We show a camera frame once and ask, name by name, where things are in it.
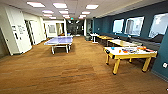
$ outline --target ceiling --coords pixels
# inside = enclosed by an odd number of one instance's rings
[[[59,11],[65,9],[57,9],[53,6],[53,3],[65,3],[69,9],[68,12],[70,17],[78,19],[83,11],[91,12],[86,18],[99,18],[130,11],[161,1],[165,0],[0,0],[1,3],[17,7],[33,15],[41,16],[43,19],[49,19],[43,16],[43,10],[51,10],[54,12],[53,16],[57,17],[57,19],[64,19]],[[45,5],[45,7],[34,8],[27,5],[26,2],[40,2]],[[88,10],[86,6],[89,4],[96,4],[99,5],[99,7],[95,10]]]

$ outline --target light fixture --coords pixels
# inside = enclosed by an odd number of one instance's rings
[[[83,17],[79,17],[79,19],[83,19]]]
[[[59,11],[61,14],[68,14],[68,11]]]
[[[99,5],[87,5],[86,9],[96,9]]]
[[[51,14],[43,14],[44,16],[51,17]]]
[[[82,14],[90,14],[89,11],[83,11]]]
[[[63,17],[69,17],[69,15],[62,15]]]
[[[80,15],[80,17],[86,17],[86,15]]]
[[[64,3],[53,3],[53,5],[56,8],[67,8],[66,4],[64,4]]]
[[[54,12],[52,12],[51,10],[43,10],[42,12],[43,12],[43,13],[51,13],[51,14],[54,13]]]
[[[66,19],[70,19],[70,17],[65,17]]]
[[[33,6],[33,7],[45,7],[43,4],[38,2],[27,2],[27,4]]]
[[[68,20],[68,22],[69,22],[69,23],[71,23],[71,21],[70,21],[70,20]]]
[[[56,19],[56,17],[49,17],[50,19]]]

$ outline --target glass wall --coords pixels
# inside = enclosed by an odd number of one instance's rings
[[[67,32],[71,35],[84,35],[84,20],[67,20]]]
[[[114,25],[113,25],[113,32],[114,33],[122,33],[121,31],[123,28],[123,22],[124,22],[124,19],[114,21]]]
[[[140,36],[144,17],[128,18],[126,22],[125,34]]]
[[[165,34],[168,26],[168,13],[154,16],[149,37],[153,38],[158,34]]]

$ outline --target doorway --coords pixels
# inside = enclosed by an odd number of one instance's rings
[[[64,24],[56,23],[56,30],[57,30],[57,35],[64,34]]]
[[[31,23],[30,23],[30,21],[27,21],[27,20],[25,20],[25,23],[26,23],[26,28],[27,28],[27,31],[29,34],[31,45],[35,45],[35,40],[34,40],[34,36],[33,36],[33,31],[31,28]]]
[[[84,35],[84,20],[67,20],[67,33],[71,35]]]
[[[0,58],[7,56],[7,55],[10,55],[9,49],[6,45],[5,38],[0,28]]]

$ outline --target table leg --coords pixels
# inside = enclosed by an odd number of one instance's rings
[[[107,40],[107,47],[108,47],[108,40]]]
[[[107,65],[109,65],[109,58],[110,58],[110,56],[107,55],[107,60],[106,60],[106,64],[107,64]]]
[[[113,74],[116,75],[118,67],[119,67],[120,59],[118,59],[115,63]]]
[[[130,58],[129,63],[132,63],[132,58]]]
[[[54,46],[51,46],[51,51],[54,54]]]
[[[69,50],[71,49],[71,44],[68,45],[69,46]]]
[[[96,42],[95,36],[93,36],[93,42],[92,43],[98,43],[98,42]]]
[[[67,53],[68,53],[68,45],[66,45],[66,51],[67,51]]]
[[[143,66],[142,72],[146,72],[150,63],[151,57],[146,58],[145,64]]]

